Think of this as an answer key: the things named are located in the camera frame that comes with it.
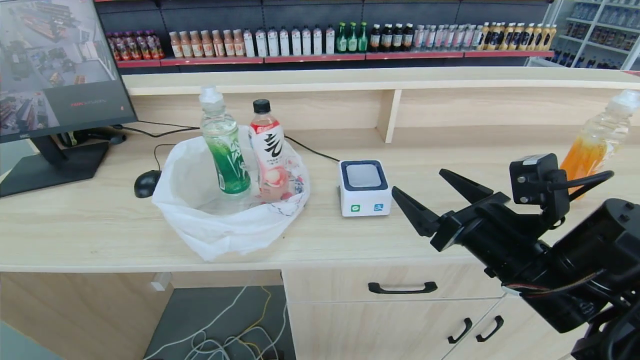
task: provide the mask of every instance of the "black bottle cap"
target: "black bottle cap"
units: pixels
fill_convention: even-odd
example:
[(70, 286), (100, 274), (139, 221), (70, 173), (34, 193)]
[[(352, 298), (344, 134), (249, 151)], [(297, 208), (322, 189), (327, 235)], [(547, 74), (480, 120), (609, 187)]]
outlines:
[(267, 99), (257, 99), (253, 102), (253, 112), (256, 114), (270, 113), (271, 104)]

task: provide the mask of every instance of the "drawer handle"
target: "drawer handle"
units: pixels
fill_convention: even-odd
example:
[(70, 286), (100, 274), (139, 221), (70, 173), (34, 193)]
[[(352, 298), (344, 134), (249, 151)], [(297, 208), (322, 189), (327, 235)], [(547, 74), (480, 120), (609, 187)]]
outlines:
[(460, 336), (458, 336), (458, 338), (456, 338), (456, 339), (454, 339), (453, 336), (449, 336), (447, 338), (447, 340), (449, 340), (450, 344), (457, 343), (458, 341), (460, 341), (460, 339), (462, 339), (462, 337), (464, 335), (466, 335), (469, 332), (469, 330), (471, 330), (471, 327), (473, 327), (473, 325), (474, 325), (473, 321), (471, 321), (470, 318), (466, 318), (465, 319), (465, 330), (462, 332), (462, 334), (460, 334)]
[(502, 319), (502, 316), (498, 315), (495, 317), (494, 320), (495, 320), (495, 329), (491, 332), (491, 334), (487, 335), (486, 338), (484, 338), (480, 334), (476, 335), (476, 340), (479, 343), (484, 343), (485, 341), (489, 340), (504, 325), (504, 319)]
[(424, 283), (424, 289), (422, 290), (384, 290), (380, 283), (378, 282), (370, 282), (369, 283), (369, 291), (374, 294), (428, 294), (433, 293), (438, 289), (438, 285), (435, 282), (429, 281)]

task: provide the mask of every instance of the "monitor screen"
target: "monitor screen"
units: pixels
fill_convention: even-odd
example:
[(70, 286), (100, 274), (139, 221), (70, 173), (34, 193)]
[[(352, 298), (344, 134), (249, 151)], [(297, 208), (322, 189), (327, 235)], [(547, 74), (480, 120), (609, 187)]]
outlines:
[(92, 0), (0, 1), (0, 142), (136, 121)]

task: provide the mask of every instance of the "orange juice bottle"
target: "orange juice bottle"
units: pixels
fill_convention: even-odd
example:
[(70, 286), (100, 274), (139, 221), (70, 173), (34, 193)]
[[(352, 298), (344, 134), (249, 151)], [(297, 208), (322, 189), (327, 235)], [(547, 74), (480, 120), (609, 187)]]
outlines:
[(624, 90), (613, 97), (606, 109), (587, 120), (560, 168), (567, 180), (590, 176), (620, 148), (629, 132), (629, 118), (640, 107), (640, 92)]

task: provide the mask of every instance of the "computer monitor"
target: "computer monitor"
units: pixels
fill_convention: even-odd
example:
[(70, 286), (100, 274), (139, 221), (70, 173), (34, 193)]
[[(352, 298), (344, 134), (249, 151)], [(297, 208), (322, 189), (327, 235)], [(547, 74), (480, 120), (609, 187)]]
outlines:
[(0, 0), (0, 143), (31, 139), (0, 197), (92, 178), (108, 143), (52, 135), (137, 121), (92, 0)]

